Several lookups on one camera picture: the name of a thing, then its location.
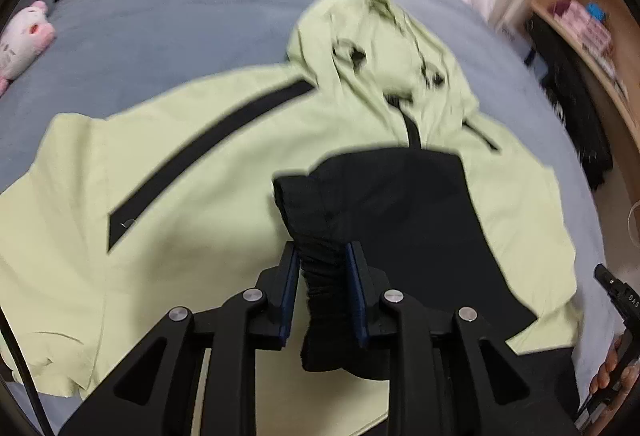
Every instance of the pink and white stuffed animal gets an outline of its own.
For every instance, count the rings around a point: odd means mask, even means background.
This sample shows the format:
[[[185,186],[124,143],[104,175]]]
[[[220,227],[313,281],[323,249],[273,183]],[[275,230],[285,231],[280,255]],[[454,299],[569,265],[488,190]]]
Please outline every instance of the pink and white stuffed animal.
[[[45,2],[37,1],[12,17],[0,36],[0,96],[55,37]]]

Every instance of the bed sheet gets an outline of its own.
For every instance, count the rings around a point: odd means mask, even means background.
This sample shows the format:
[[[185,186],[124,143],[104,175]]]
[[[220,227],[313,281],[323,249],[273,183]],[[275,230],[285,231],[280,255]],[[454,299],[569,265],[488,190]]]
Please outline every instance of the bed sheet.
[[[106,117],[196,77],[281,62],[290,31],[313,1],[61,0],[50,16],[56,42],[0,100],[0,191],[28,169],[56,113]],[[574,147],[537,81],[467,4],[393,1],[450,47],[482,111],[556,172],[576,247],[575,302],[584,311],[574,351],[584,398],[604,361],[616,314],[592,277],[604,249]]]

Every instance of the plush toy ear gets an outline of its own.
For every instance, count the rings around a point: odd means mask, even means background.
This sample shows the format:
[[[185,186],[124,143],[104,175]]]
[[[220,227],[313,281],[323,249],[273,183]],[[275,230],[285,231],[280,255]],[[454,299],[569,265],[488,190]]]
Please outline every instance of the plush toy ear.
[[[47,4],[43,1],[38,0],[36,2],[33,2],[33,5],[31,5],[31,7],[37,7],[44,10],[45,14],[47,13]]]

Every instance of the zipper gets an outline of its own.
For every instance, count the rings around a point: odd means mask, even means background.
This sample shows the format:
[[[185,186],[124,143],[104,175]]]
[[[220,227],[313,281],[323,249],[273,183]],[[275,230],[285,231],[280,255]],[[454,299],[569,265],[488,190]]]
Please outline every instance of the zipper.
[[[400,107],[400,97],[398,95],[387,95],[385,97],[386,102],[402,114],[402,118],[404,119],[404,126],[406,127],[406,136],[409,140],[409,147],[421,147],[420,143],[420,131],[418,130],[418,126],[415,121],[407,115],[402,108]]]
[[[476,137],[479,137],[479,139],[481,139],[482,142],[484,142],[489,147],[490,150],[492,150],[492,151],[500,151],[500,148],[497,145],[495,145],[491,140],[489,140],[484,135],[484,133],[482,133],[482,131],[479,131],[476,127],[473,127],[466,120],[462,121],[462,126],[466,127],[466,129],[468,129],[469,131],[474,133],[476,135]]]
[[[144,211],[187,171],[194,163],[206,156],[216,145],[249,125],[251,122],[282,106],[292,99],[301,97],[312,86],[305,80],[298,80],[289,86],[276,89],[233,109],[219,121],[211,124],[190,143],[174,153],[132,194],[109,214],[108,252],[120,238],[135,224]]]

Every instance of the silver bolt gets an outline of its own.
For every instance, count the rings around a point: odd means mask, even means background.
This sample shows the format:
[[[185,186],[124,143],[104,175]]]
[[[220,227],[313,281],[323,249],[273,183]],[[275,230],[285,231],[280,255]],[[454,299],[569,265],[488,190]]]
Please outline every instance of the silver bolt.
[[[404,293],[400,290],[387,290],[385,291],[385,299],[389,302],[400,302],[404,299]]]
[[[262,290],[258,290],[257,288],[249,288],[248,290],[244,290],[242,294],[245,301],[256,302],[262,299]]]
[[[460,308],[460,310],[458,310],[458,315],[460,315],[460,318],[463,321],[467,322],[473,322],[478,318],[478,312],[473,308],[469,308],[468,306]]]
[[[173,308],[169,312],[169,318],[172,321],[180,322],[180,321],[184,321],[187,318],[188,314],[189,314],[189,310],[187,310],[187,308],[184,308],[182,306],[178,306],[178,307]]]

